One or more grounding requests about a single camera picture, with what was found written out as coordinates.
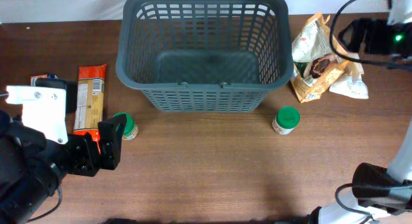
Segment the snack bar package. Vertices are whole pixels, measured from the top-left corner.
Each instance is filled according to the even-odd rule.
[[[105,72],[106,65],[79,68],[74,134],[90,133],[96,142],[100,140],[97,124],[102,121]]]

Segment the black cable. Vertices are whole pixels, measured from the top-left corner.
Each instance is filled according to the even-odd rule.
[[[376,185],[352,185],[352,188],[358,189],[376,189],[376,190],[384,190],[384,189],[412,189],[411,185],[400,185],[400,186],[376,186]]]
[[[337,188],[337,190],[336,190],[336,192],[335,192],[336,202],[337,202],[344,210],[347,210],[347,211],[349,211],[349,212],[354,212],[354,213],[357,213],[357,214],[366,215],[366,216],[367,216],[367,220],[369,220],[369,219],[374,220],[371,213],[366,212],[366,211],[355,210],[355,209],[349,208],[349,207],[345,206],[345,205],[342,203],[341,199],[339,198],[339,193],[340,193],[343,189],[350,188],[350,187],[352,187],[352,186],[353,186],[352,183],[347,183],[347,184],[344,184],[344,185],[340,186],[339,188]]]
[[[367,222],[369,221],[369,219],[371,219],[369,216],[365,218],[365,220],[363,220],[361,223],[359,224],[367,224]]]
[[[8,92],[0,92],[0,98],[7,97]]]
[[[59,208],[59,206],[60,206],[60,204],[62,203],[62,200],[63,200],[63,192],[62,192],[62,188],[60,186],[57,188],[57,192],[59,193],[59,202],[57,202],[57,205],[54,208],[52,208],[51,210],[49,210],[48,212],[45,212],[44,214],[42,214],[40,216],[37,216],[35,218],[29,219],[27,221],[28,223],[31,222],[31,221],[36,221],[38,219],[44,218],[47,215],[51,214],[52,212],[55,212],[57,210],[57,208]]]
[[[333,46],[333,33],[335,31],[335,25],[336,25],[337,18],[340,16],[342,11],[347,6],[349,6],[350,4],[352,4],[355,1],[357,1],[357,0],[349,0],[346,4],[344,4],[341,7],[341,9],[339,9],[339,11],[333,17],[332,25],[330,26],[330,36],[329,36],[330,48],[332,49],[332,51],[334,53],[336,53],[336,55],[338,55],[340,58],[346,59],[348,61],[358,62],[358,63],[361,63],[361,64],[371,64],[371,65],[382,66],[382,67],[387,67],[387,68],[398,68],[398,69],[402,69],[402,70],[412,71],[412,66],[410,66],[410,65],[402,65],[402,64],[395,64],[395,63],[391,63],[391,62],[382,62],[382,61],[370,61],[370,60],[355,59],[355,58],[343,55],[335,49],[335,47]]]

